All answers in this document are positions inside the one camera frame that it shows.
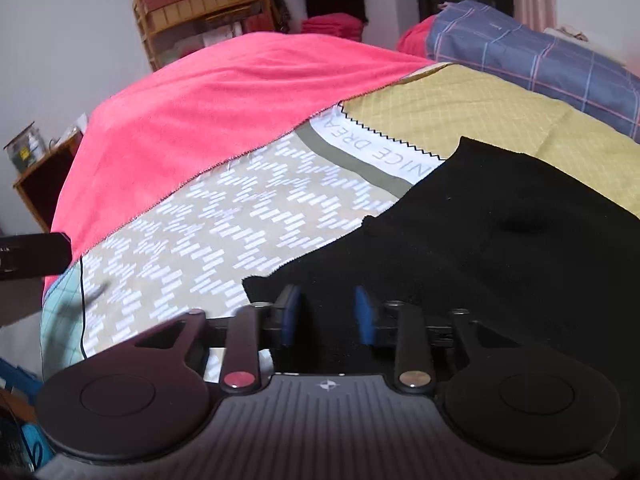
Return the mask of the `pink fleece blanket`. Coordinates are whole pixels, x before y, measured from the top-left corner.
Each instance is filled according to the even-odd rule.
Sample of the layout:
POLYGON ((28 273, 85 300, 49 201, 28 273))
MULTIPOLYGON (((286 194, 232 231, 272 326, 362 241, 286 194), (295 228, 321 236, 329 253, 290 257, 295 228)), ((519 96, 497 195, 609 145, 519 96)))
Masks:
POLYGON ((78 259, 209 169, 430 64, 314 34, 253 32, 198 50, 91 113, 52 229, 78 259))

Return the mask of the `red pillow behind duvet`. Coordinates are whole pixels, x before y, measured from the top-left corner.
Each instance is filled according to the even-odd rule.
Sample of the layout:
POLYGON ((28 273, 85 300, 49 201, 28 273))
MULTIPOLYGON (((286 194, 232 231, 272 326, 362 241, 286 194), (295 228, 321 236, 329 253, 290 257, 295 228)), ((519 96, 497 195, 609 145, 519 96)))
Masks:
POLYGON ((398 40, 396 50, 408 55, 427 57, 427 38, 437 15, 431 15, 419 24, 410 27, 398 40))

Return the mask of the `wooden plant shelf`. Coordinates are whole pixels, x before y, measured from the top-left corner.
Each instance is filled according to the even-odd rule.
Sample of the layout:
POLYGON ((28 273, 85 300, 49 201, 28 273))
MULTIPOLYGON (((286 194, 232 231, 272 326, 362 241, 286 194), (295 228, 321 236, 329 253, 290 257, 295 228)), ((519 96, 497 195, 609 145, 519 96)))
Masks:
POLYGON ((189 32, 228 26, 239 32, 277 29, 272 0, 134 0, 132 12, 150 69, 170 62, 168 42, 189 32))

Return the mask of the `black knit pants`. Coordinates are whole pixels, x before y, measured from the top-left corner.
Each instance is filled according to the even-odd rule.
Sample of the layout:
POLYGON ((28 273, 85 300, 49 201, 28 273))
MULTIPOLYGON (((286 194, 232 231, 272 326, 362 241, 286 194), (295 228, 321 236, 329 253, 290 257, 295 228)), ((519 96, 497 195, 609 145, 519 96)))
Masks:
POLYGON ((466 309, 592 366, 622 418, 606 450, 639 456, 639 221, 564 172, 462 139, 446 162, 356 231, 243 282, 253 301, 302 290, 292 352, 279 370, 390 370, 361 347, 355 290, 443 316, 466 309))

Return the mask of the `blue plaid folded duvet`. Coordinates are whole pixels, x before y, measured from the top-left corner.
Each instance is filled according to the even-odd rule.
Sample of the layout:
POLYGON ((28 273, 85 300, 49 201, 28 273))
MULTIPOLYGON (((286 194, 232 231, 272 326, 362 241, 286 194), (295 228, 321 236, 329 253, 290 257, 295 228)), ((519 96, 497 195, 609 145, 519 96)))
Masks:
POLYGON ((458 63, 561 100, 639 140, 639 78, 578 44, 521 24, 474 0, 449 3, 434 16, 427 57, 458 63))

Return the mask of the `red clothes pile background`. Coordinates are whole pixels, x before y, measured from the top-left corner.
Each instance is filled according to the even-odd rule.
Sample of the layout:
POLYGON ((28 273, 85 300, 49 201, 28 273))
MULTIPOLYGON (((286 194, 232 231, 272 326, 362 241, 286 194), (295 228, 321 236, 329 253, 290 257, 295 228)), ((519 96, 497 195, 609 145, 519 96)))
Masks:
POLYGON ((332 13, 303 20, 300 32, 361 42, 363 27, 364 24, 359 18, 345 13, 332 13))

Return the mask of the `glass jar on table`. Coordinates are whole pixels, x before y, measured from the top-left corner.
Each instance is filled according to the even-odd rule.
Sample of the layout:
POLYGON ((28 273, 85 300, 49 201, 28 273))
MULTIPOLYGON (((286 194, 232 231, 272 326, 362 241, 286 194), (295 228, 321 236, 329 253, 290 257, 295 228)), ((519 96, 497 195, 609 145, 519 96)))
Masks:
POLYGON ((24 174, 47 154, 46 142, 34 122, 14 136, 3 149, 19 174, 24 174))

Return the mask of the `yellow quilted blanket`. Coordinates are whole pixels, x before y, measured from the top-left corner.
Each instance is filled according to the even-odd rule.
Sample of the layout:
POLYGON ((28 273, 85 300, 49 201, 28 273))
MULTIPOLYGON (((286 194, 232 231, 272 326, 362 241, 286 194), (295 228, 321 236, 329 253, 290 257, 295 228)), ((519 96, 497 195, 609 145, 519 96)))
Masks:
POLYGON ((360 124, 441 158, 454 152, 462 136, 534 156, 633 214, 639 211, 634 140, 496 76, 438 63, 342 107, 360 124))

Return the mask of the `patterned white bed sheet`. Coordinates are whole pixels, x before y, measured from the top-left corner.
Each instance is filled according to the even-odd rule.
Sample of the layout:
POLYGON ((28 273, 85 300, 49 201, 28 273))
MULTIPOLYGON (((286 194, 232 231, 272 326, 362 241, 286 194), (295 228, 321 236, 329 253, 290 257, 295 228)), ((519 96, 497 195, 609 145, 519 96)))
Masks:
POLYGON ((181 313, 232 315, 242 281, 359 228, 440 158, 332 107, 183 185, 85 253, 44 297, 44 376, 181 313))

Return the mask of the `dark wooden side table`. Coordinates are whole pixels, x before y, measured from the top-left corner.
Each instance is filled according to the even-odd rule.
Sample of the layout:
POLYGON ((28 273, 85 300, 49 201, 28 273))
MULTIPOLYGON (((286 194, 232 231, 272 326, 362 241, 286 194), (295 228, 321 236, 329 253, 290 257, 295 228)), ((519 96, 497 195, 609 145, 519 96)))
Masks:
POLYGON ((44 232, 51 229, 58 196, 81 140, 82 133, 75 132, 48 151, 43 159, 38 160, 14 182, 14 190, 44 232))

